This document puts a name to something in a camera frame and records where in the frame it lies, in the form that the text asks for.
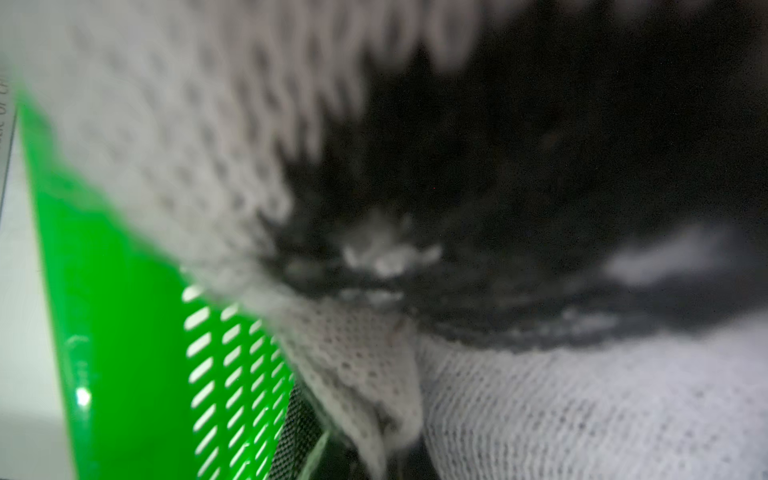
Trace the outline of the white black smiley scarf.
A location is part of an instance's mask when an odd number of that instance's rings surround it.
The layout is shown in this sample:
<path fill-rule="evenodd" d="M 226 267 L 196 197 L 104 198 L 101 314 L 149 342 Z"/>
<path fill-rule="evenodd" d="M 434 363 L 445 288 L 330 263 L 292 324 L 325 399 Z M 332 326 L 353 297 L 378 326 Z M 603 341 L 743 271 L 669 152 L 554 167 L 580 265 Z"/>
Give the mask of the white black smiley scarf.
<path fill-rule="evenodd" d="M 763 1 L 5 1 L 1 51 L 290 366 L 322 321 L 522 353 L 767 316 Z"/>

